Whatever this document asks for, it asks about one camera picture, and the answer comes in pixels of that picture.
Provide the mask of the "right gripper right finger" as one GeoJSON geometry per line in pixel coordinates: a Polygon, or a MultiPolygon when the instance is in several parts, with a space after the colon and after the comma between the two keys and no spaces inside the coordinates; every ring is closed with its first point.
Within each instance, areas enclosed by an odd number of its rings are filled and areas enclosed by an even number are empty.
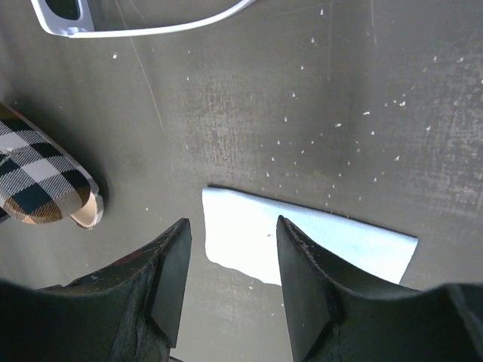
{"type": "Polygon", "coordinates": [[[480,361],[482,286],[413,290],[363,271],[289,219],[276,228],[295,361],[480,361]]]}

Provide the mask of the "light blue cleaning cloth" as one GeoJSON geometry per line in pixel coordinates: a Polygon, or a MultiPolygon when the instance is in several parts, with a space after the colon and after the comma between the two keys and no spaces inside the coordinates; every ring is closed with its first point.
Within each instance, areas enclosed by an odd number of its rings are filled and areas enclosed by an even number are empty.
{"type": "Polygon", "coordinates": [[[414,236],[230,189],[203,189],[202,204],[207,258],[265,284],[281,283],[276,241],[280,216],[347,262],[395,284],[418,244],[414,236]]]}

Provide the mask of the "white sunglasses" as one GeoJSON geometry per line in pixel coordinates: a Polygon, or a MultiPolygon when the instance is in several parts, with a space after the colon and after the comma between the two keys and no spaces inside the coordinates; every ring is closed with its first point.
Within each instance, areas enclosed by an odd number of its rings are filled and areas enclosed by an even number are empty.
{"type": "Polygon", "coordinates": [[[112,31],[100,31],[95,29],[87,1],[74,1],[75,9],[78,11],[78,18],[74,20],[55,14],[46,1],[32,0],[31,3],[41,28],[50,35],[65,38],[132,38],[145,35],[173,34],[210,26],[244,10],[249,5],[253,4],[254,0],[239,1],[225,11],[189,23],[145,29],[123,29],[112,31]]]}

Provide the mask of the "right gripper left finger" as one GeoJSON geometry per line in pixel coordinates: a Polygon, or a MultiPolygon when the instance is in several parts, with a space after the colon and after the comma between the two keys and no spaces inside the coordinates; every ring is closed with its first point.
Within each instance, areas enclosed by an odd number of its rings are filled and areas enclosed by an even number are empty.
{"type": "Polygon", "coordinates": [[[1,282],[3,361],[169,361],[192,247],[180,219],[145,246],[67,285],[1,282]]]}

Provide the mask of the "plaid glasses case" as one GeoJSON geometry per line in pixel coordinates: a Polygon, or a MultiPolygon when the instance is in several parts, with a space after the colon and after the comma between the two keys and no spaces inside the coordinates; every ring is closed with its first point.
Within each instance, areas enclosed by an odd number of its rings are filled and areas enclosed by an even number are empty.
{"type": "Polygon", "coordinates": [[[92,175],[19,112],[1,105],[1,221],[32,225],[70,218],[83,229],[102,219],[92,175]]]}

